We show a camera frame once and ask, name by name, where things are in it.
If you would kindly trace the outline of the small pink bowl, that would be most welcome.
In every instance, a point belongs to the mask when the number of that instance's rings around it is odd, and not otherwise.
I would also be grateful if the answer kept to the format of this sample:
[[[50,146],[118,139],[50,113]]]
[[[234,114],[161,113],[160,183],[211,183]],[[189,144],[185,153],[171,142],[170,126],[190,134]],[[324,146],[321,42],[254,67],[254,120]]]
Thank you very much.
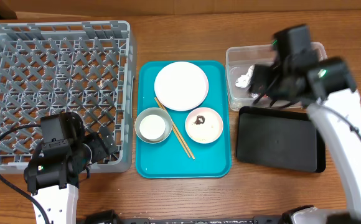
[[[223,132],[222,117],[213,109],[196,108],[191,111],[185,121],[187,135],[200,144],[210,144],[216,141]]]

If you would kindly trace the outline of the white napkin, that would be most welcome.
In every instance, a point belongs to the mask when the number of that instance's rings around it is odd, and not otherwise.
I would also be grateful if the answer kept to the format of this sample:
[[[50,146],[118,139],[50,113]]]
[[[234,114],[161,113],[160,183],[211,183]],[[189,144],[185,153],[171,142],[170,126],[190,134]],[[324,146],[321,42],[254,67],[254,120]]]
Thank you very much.
[[[248,88],[251,83],[254,69],[254,65],[250,66],[248,71],[244,75],[241,75],[239,78],[236,79],[235,86],[238,88]]]

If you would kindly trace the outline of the black tray bin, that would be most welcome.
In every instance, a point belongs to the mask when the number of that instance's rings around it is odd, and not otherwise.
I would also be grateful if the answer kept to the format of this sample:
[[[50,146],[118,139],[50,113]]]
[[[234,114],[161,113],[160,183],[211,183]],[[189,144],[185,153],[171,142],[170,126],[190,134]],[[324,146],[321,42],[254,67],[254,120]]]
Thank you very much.
[[[238,161],[303,172],[325,171],[326,146],[307,114],[244,106],[238,115]]]

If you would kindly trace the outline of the teal serving tray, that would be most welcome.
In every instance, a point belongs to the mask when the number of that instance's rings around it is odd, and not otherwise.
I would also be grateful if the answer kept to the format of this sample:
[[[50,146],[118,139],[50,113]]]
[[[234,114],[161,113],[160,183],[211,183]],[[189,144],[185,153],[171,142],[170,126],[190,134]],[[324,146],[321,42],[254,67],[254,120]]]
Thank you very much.
[[[227,82],[225,68],[214,60],[194,60],[207,75],[209,91],[202,107],[215,110],[222,118],[224,128],[220,137],[210,144],[200,144],[188,137],[185,121],[188,111],[167,109],[195,158],[189,158],[174,133],[163,142],[150,144],[136,138],[135,166],[148,179],[222,177],[232,166]]]

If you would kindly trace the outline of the grey dish rack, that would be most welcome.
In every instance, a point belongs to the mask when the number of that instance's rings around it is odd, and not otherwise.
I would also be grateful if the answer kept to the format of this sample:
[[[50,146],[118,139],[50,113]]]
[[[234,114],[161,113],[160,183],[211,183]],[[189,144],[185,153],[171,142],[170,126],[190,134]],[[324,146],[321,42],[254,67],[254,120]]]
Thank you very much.
[[[44,116],[75,112],[86,133],[106,126],[118,152],[92,172],[131,166],[136,41],[126,21],[0,23],[0,172],[20,174]]]

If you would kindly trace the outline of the large white plate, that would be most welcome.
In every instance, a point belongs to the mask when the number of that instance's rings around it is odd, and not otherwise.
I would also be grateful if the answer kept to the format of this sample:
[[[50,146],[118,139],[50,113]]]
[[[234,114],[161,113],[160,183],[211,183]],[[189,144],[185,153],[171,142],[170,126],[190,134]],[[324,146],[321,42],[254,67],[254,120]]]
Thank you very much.
[[[209,92],[205,72],[190,62],[173,62],[163,67],[154,82],[156,98],[174,111],[189,111],[200,105]]]

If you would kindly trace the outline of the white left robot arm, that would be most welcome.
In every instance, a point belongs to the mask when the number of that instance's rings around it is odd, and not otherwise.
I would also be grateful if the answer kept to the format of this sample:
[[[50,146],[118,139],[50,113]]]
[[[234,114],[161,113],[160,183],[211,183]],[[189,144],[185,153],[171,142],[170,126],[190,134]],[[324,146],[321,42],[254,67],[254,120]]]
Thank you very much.
[[[37,223],[75,223],[79,174],[117,151],[112,132],[101,126],[85,134],[83,120],[74,112],[45,116],[40,127],[42,142],[24,170]]]

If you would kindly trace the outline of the white rice pile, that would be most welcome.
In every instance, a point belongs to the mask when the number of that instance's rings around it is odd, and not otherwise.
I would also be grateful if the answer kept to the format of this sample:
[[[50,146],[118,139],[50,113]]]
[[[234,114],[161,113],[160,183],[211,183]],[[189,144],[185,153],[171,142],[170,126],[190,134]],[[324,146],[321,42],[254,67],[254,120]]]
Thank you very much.
[[[202,115],[205,117],[205,123],[196,125],[194,122],[197,115]],[[189,134],[191,138],[198,142],[212,142],[217,137],[220,128],[219,120],[216,115],[213,113],[197,113],[195,116],[191,117],[191,122],[188,125]]]

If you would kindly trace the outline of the clear plastic bin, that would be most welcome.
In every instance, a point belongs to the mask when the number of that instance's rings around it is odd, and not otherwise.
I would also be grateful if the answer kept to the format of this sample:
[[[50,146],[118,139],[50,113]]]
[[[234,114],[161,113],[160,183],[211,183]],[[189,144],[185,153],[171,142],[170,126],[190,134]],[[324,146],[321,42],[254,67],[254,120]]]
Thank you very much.
[[[226,77],[228,103],[233,111],[244,106],[254,106],[253,102],[259,97],[259,94],[249,92],[249,87],[235,86],[236,79],[244,75],[252,65],[266,65],[276,73],[283,72],[278,62],[278,53],[271,44],[230,47],[226,51]]]

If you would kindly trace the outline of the grey bowl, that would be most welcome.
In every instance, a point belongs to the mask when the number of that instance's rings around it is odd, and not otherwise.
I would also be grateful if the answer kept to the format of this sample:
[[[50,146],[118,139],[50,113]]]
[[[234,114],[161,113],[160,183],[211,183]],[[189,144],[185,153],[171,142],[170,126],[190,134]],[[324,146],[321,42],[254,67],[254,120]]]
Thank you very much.
[[[140,123],[141,123],[142,119],[145,118],[146,116],[152,115],[152,114],[158,115],[161,118],[163,118],[164,121],[165,121],[165,124],[166,124],[165,132],[158,141],[149,141],[149,140],[147,140],[146,138],[144,138],[141,135],[140,130],[139,130],[139,126],[140,126]],[[150,144],[159,143],[159,142],[164,141],[170,135],[170,133],[172,132],[172,119],[169,116],[168,112],[164,111],[161,108],[148,108],[148,109],[145,109],[144,111],[140,112],[140,114],[137,116],[136,121],[135,121],[135,125],[134,125],[134,129],[136,131],[136,135],[142,141],[144,141],[146,143],[150,143]]]

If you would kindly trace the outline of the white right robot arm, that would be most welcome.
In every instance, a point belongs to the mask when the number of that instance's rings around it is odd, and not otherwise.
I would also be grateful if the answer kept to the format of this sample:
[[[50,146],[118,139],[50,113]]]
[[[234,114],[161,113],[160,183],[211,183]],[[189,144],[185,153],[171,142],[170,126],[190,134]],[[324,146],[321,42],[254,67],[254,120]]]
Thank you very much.
[[[361,223],[361,103],[357,83],[340,57],[319,60],[307,25],[274,33],[272,65],[255,65],[250,91],[287,106],[300,103],[319,131],[339,172],[346,210],[306,205],[280,223]]]

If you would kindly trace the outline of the white paper cup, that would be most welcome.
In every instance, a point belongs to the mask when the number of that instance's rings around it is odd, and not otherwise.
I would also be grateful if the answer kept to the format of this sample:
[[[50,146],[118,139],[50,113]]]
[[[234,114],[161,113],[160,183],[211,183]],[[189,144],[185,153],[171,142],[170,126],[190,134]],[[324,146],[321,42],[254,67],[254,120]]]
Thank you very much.
[[[139,130],[141,135],[149,141],[158,141],[164,134],[166,124],[158,115],[148,115],[142,119]]]

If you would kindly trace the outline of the brown food lump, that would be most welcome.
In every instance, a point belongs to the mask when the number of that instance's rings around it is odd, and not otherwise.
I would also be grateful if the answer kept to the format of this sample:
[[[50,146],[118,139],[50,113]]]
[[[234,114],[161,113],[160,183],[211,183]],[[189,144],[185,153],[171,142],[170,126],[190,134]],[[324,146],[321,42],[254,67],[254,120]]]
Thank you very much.
[[[194,122],[196,125],[204,124],[205,123],[205,117],[202,115],[197,115],[196,120]]]

